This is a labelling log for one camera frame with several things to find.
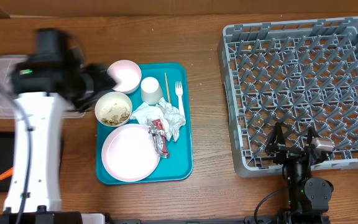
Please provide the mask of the red foil snack wrapper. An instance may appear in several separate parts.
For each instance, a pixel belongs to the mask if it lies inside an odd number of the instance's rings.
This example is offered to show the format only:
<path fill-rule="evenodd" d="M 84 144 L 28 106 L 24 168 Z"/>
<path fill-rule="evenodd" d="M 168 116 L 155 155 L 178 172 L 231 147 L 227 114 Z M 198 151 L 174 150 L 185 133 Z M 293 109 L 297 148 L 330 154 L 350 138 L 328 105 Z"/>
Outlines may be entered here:
<path fill-rule="evenodd" d="M 152 135 L 152 139 L 155 146 L 156 153 L 164 159 L 170 157 L 170 153 L 167 150 L 166 139 L 165 139 L 165 130 L 160 119 L 147 120 L 149 127 L 149 134 Z"/>

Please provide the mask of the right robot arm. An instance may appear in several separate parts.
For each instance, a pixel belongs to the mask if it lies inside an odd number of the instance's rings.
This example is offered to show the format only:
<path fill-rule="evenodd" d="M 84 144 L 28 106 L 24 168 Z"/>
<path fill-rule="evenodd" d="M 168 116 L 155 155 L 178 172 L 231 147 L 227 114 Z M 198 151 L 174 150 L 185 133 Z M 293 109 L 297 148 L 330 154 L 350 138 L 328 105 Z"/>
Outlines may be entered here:
<path fill-rule="evenodd" d="M 312 127 L 307 129 L 306 146 L 287 146 L 281 123 L 275 123 L 265 152 L 273 154 L 273 162 L 281 164 L 286 178 L 289 208 L 281 209 L 273 223 L 329 223 L 324 216 L 334 191 L 333 184 L 313 177 L 311 166 L 320 164 L 333 153 L 334 145 Z"/>

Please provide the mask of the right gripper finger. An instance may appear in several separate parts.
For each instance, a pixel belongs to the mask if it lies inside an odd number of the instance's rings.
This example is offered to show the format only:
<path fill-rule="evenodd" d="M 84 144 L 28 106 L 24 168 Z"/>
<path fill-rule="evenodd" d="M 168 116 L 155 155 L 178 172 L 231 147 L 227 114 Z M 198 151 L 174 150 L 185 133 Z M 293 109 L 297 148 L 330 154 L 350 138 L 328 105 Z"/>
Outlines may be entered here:
<path fill-rule="evenodd" d="M 308 127 L 307 135 L 306 135 L 306 143 L 309 146 L 317 146 L 317 140 L 319 140 L 320 136 L 318 135 L 315 128 L 312 126 Z"/>
<path fill-rule="evenodd" d="M 267 138 L 265 152 L 283 152 L 286 147 L 280 122 L 276 122 Z"/>

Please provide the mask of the white napkin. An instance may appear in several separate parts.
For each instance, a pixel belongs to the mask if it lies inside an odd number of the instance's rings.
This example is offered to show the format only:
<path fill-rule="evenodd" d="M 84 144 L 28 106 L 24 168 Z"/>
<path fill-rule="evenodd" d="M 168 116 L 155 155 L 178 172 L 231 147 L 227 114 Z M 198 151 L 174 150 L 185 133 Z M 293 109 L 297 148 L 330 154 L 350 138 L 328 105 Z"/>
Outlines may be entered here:
<path fill-rule="evenodd" d="M 180 128 L 186 124 L 185 117 L 180 114 L 179 109 L 165 101 L 164 98 L 153 106 L 143 102 L 130 115 L 130 119 L 136 119 L 141 125 L 148 126 L 149 121 L 160 120 L 162 122 L 165 137 L 168 141 L 178 141 Z"/>

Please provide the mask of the white bowl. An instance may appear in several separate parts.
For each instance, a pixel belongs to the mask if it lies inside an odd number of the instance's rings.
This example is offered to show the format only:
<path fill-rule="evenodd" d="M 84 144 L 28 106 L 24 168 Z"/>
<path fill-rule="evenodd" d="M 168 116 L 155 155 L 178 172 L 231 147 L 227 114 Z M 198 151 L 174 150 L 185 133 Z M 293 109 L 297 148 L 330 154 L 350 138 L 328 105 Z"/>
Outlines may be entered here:
<path fill-rule="evenodd" d="M 96 102 L 94 113 L 101 124 L 116 128 L 129 121 L 132 101 L 126 94 L 112 91 Z"/>

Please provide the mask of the orange carrot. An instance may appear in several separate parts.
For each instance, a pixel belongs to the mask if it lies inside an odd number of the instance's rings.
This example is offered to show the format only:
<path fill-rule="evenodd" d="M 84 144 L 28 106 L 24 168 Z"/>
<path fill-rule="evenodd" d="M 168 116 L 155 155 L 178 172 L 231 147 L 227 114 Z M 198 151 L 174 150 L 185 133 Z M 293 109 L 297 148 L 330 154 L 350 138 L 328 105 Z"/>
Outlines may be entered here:
<path fill-rule="evenodd" d="M 14 168 L 13 168 L 13 167 L 11 167 L 10 169 L 8 169 L 8 170 L 6 170 L 5 172 L 3 172 L 3 173 L 0 175 L 0 181 L 11 177 L 11 176 L 13 175 L 13 172 L 14 172 Z"/>

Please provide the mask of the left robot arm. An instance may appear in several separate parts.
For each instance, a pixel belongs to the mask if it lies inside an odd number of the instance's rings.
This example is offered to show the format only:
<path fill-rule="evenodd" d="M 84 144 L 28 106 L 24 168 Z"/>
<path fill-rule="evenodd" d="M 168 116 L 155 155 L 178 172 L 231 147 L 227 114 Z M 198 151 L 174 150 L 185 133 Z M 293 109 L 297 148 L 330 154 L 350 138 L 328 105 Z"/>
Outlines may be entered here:
<path fill-rule="evenodd" d="M 66 103 L 84 112 L 116 86 L 100 63 L 85 64 L 68 33 L 38 29 L 33 54 L 10 74 L 14 108 L 14 171 L 0 223 L 107 223 L 107 213 L 64 212 L 60 197 L 62 121 Z"/>

